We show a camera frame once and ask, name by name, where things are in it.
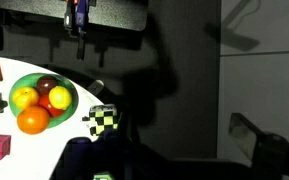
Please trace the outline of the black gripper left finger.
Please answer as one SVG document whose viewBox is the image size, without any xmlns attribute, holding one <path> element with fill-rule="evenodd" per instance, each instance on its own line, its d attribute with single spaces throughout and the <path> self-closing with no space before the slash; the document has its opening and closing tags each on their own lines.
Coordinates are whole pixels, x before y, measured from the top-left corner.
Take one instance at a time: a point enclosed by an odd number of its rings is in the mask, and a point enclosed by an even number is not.
<svg viewBox="0 0 289 180">
<path fill-rule="evenodd" d="M 168 160 L 111 131 L 101 133 L 94 142 L 84 136 L 68 140 L 52 180 L 93 180 L 102 172 L 116 180 L 167 180 L 171 175 Z"/>
</svg>

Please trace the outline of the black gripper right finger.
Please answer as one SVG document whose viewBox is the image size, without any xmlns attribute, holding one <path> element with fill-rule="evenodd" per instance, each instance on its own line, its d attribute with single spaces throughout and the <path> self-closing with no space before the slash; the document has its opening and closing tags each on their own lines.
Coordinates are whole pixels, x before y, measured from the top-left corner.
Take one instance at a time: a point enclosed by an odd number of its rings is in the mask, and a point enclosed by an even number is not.
<svg viewBox="0 0 289 180">
<path fill-rule="evenodd" d="M 228 134 L 251 161 L 252 180 L 282 180 L 289 176 L 289 141 L 264 132 L 241 113 L 232 113 Z"/>
</svg>

